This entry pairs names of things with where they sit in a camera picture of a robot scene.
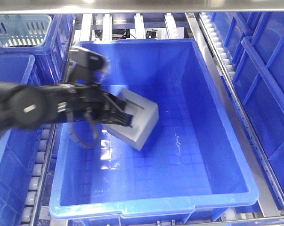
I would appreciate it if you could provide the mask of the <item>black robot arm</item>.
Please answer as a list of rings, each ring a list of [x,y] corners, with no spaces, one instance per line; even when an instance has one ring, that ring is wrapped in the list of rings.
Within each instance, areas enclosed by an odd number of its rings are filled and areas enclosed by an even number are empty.
[[[77,121],[130,127],[133,115],[125,112],[126,105],[95,82],[33,86],[0,81],[0,134]]]

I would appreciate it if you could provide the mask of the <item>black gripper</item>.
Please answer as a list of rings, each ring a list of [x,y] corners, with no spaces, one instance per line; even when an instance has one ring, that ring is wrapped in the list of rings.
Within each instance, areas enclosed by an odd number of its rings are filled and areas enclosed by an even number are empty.
[[[117,96],[102,90],[99,83],[66,83],[69,92],[66,99],[66,121],[113,124],[131,127],[133,115],[125,112],[127,103]]]

